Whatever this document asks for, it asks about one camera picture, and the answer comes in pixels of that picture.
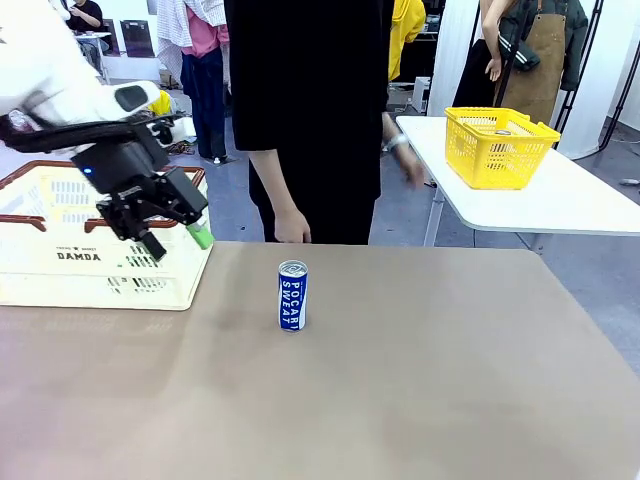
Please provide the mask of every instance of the yellow plastic basket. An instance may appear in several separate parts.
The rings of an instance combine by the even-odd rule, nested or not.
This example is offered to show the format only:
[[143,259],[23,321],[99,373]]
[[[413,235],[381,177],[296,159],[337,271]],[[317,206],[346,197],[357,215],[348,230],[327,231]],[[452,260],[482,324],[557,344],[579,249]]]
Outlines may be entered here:
[[447,162],[471,187],[525,188],[560,134],[508,108],[447,108]]

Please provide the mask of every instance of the checkered cloth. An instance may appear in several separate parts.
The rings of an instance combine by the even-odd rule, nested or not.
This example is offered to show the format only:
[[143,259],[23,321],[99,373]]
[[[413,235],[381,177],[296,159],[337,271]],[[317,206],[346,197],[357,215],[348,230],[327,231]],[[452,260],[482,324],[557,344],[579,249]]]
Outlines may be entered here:
[[175,78],[180,78],[182,73],[181,49],[193,46],[187,6],[212,27],[227,24],[224,0],[158,1],[158,58]]

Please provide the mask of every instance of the pink shirt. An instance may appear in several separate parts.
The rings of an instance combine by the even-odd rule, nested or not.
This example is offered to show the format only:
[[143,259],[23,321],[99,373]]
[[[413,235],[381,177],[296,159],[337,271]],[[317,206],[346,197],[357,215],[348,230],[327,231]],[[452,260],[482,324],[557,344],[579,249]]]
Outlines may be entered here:
[[187,7],[187,17],[189,18],[189,33],[193,47],[183,48],[182,53],[185,55],[201,58],[218,48],[220,44],[229,43],[229,31],[226,25],[212,27],[207,22],[200,20],[189,7]]

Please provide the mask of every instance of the green jacket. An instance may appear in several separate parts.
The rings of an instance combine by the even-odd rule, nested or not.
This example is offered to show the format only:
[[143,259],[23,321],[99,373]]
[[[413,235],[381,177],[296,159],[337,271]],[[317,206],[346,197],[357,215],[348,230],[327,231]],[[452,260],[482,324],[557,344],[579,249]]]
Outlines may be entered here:
[[[540,63],[540,57],[525,43],[538,10],[538,2],[530,2],[530,9],[525,12],[527,0],[518,0],[500,22],[500,51],[504,59],[509,58],[511,46],[518,33],[519,19],[526,18],[522,40],[516,53],[514,68],[528,71]],[[580,78],[582,46],[587,35],[589,20],[580,5],[580,0],[543,0],[541,13],[557,13],[567,17],[565,27],[564,73],[560,88],[566,91],[575,90]]]

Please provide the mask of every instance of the bracelet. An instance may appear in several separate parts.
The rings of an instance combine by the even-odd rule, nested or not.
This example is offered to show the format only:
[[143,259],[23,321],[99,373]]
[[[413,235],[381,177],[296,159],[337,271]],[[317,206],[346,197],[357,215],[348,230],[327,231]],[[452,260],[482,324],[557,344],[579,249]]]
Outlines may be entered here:
[[398,145],[405,145],[409,143],[409,137],[407,137],[404,133],[399,133],[387,143],[387,152],[393,152],[393,150]]

